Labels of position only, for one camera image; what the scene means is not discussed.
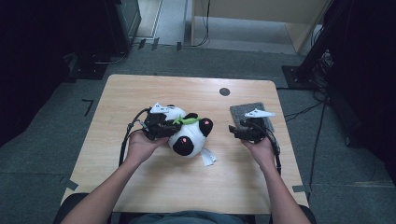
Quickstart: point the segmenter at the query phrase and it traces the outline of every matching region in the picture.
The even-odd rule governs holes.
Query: human arm
[[[257,144],[246,140],[241,142],[249,149],[264,174],[274,223],[310,223],[277,172],[269,139],[266,137]]]
[[[150,141],[141,131],[133,133],[129,139],[128,153],[124,163],[76,205],[62,223],[106,223],[136,169],[166,141],[167,138]]]

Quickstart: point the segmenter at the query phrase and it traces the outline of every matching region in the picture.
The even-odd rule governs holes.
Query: right arm
[[[269,139],[264,138],[257,144],[246,140],[241,142],[249,149],[264,174],[274,223],[310,223],[277,172]]]

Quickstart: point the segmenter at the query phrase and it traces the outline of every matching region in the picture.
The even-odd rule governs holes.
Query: hand
[[[259,143],[253,144],[247,140],[241,140],[242,144],[249,149],[253,159],[260,165],[260,168],[275,167],[274,150],[268,137],[262,139]]]
[[[129,137],[128,153],[125,161],[140,165],[146,161],[157,147],[168,141],[168,138],[149,140],[142,131],[132,133]]]

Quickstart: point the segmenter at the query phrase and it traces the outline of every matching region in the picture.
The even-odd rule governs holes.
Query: left arm
[[[117,200],[136,169],[147,160],[167,138],[150,141],[139,131],[129,140],[124,163],[99,187],[94,189],[64,218],[62,223],[106,223]]]

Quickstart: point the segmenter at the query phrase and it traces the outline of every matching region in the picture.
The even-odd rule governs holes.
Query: gray carpet
[[[103,80],[63,83],[26,132],[0,148],[0,223],[51,223],[76,163],[94,110],[111,74],[266,79],[287,87],[281,65],[299,55],[159,46],[134,47],[111,64]],[[278,91],[284,114],[316,104],[312,91]],[[82,99],[94,100],[89,106]],[[345,146],[332,107],[326,105],[311,168],[322,105],[288,122],[291,142],[318,223],[394,223],[396,190],[383,163],[364,148]],[[268,216],[257,216],[266,223]]]

